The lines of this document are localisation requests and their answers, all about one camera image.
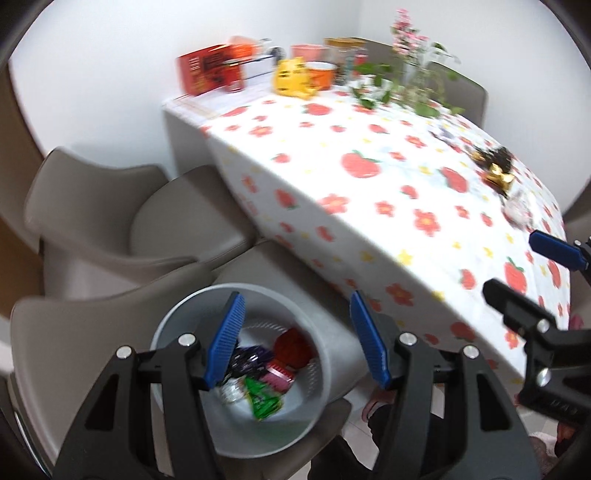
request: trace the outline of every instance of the flower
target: flower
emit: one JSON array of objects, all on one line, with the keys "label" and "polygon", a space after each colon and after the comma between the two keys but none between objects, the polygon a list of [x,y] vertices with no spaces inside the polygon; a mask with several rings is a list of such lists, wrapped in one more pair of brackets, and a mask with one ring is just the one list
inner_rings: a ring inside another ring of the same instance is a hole
[{"label": "flower", "polygon": [[400,283],[394,283],[389,287],[386,287],[386,293],[390,295],[398,305],[406,305],[407,307],[412,307],[414,305],[414,295],[408,290],[404,290]]},{"label": "flower", "polygon": [[394,216],[394,205],[386,202],[385,200],[375,203],[375,210],[379,215],[388,215],[389,217]]},{"label": "flower", "polygon": [[434,213],[423,212],[422,210],[415,210],[415,221],[414,226],[418,230],[425,232],[427,236],[433,236],[435,232],[441,230],[441,226],[437,223],[437,218]]},{"label": "flower", "polygon": [[328,197],[320,199],[318,203],[324,207],[325,211],[330,215],[335,213],[345,213],[347,211],[347,204],[350,200],[347,197],[339,197],[331,193]]},{"label": "flower", "polygon": [[261,137],[264,137],[265,135],[269,135],[270,133],[272,133],[272,131],[273,131],[273,127],[255,127],[251,131],[249,131],[248,133],[250,133],[251,135],[254,135],[257,138],[261,138]]}]

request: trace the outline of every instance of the dining table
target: dining table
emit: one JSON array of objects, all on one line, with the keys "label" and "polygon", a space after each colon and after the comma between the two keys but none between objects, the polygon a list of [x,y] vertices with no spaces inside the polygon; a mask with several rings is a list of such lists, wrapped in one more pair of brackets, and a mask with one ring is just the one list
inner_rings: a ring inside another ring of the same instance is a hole
[{"label": "dining table", "polygon": [[569,271],[528,244],[532,228],[565,238],[551,192],[513,156],[509,197],[522,190],[532,214],[528,228],[513,223],[470,156],[501,144],[440,106],[439,118],[425,118],[396,103],[366,109],[347,87],[309,100],[277,95],[270,82],[256,88],[222,98],[214,115],[195,107],[199,97],[167,109],[206,137],[263,237],[346,298],[363,291],[374,311],[430,345],[477,346],[517,401],[524,343],[482,286],[498,278],[568,328]]}]

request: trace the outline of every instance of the tile floor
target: tile floor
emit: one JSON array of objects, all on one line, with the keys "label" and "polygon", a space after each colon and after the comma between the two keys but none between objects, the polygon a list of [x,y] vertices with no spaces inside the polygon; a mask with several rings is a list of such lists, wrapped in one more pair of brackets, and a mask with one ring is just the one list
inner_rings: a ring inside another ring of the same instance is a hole
[{"label": "tile floor", "polygon": [[[66,252],[46,245],[45,284],[48,297],[84,300],[115,295],[132,290],[137,285],[93,264],[71,257]],[[368,468],[373,467],[378,456],[369,428],[361,420],[361,410],[375,386],[371,377],[364,378],[345,398],[352,404],[352,413],[343,429],[343,437],[349,442],[355,455]],[[433,412],[443,412],[444,395],[434,390]],[[556,422],[537,413],[520,409],[527,430],[556,435]],[[299,470],[291,480],[306,480],[310,464]]]}]

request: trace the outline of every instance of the gray chair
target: gray chair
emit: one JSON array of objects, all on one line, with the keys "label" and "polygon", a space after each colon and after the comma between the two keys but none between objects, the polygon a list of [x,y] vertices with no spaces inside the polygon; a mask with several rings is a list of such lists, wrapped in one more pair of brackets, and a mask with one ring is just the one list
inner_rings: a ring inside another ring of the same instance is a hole
[{"label": "gray chair", "polygon": [[139,283],[253,246],[256,230],[214,166],[167,181],[155,165],[104,168],[61,148],[41,166],[25,224],[46,241]]},{"label": "gray chair", "polygon": [[[14,373],[11,401],[30,443],[51,470],[67,430],[94,380],[117,347],[138,351],[166,312],[190,293],[209,285],[209,270],[193,263],[136,290],[101,300],[21,300],[11,317]],[[283,247],[265,242],[222,268],[217,282],[267,286],[296,302],[320,329],[329,349],[327,375],[332,401],[311,432],[283,452],[240,460],[221,458],[229,480],[285,480],[304,466],[344,426],[350,404],[339,397],[366,372],[361,346],[348,323],[348,304]],[[171,474],[163,416],[152,402],[154,442],[161,471]]]}]

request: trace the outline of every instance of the orange box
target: orange box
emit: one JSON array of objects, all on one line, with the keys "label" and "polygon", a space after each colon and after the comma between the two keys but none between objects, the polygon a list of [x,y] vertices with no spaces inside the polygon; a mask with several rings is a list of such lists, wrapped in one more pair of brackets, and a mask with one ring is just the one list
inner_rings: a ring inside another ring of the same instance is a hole
[{"label": "orange box", "polygon": [[188,95],[201,95],[224,85],[224,66],[232,58],[230,45],[187,53],[177,59],[183,90]]}]

